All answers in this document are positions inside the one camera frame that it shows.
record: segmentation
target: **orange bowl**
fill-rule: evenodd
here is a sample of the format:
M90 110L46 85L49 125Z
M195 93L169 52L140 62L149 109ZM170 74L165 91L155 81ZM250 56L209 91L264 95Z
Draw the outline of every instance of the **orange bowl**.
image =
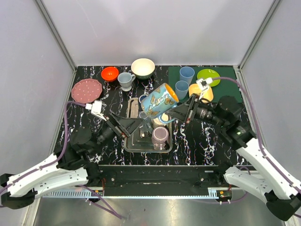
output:
M106 67L103 69L101 75L105 81L115 81L119 75L119 71L116 67Z

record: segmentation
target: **white bowl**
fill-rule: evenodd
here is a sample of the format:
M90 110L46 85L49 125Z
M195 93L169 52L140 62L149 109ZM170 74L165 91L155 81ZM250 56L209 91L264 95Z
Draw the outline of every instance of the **white bowl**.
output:
M155 63L146 58L135 60L131 66L132 72L138 79L148 79L155 70Z

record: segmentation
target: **pink plate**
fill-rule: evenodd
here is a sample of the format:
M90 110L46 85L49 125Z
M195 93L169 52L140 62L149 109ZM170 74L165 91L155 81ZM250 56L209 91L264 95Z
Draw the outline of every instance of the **pink plate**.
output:
M72 98L79 103L86 104L95 101L103 91L103 87L96 79L84 79L74 85L71 90Z

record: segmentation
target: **white wall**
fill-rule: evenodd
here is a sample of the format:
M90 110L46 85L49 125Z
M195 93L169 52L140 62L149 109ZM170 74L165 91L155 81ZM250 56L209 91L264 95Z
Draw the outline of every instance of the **white wall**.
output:
M273 0L43 1L77 65L235 65Z
M301 1L282 1L243 68L267 148L299 180L300 11Z
M72 71L34 1L0 7L0 175L47 157ZM26 209L0 209L1 226L17 226Z

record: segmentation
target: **light blue cup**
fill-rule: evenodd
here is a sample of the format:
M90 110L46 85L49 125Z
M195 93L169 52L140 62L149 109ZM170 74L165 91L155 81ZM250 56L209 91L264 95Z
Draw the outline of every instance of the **light blue cup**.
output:
M192 67L182 67L180 69L180 81L185 81L190 84L194 74L195 72Z
M160 122L167 124L174 119L164 121L162 114L172 107L176 107L179 102L179 98L173 89L166 83L152 91L141 102L141 108L150 119L159 118Z
M175 93L178 96L179 100L183 100L189 90L189 84L185 81L178 81L175 84Z

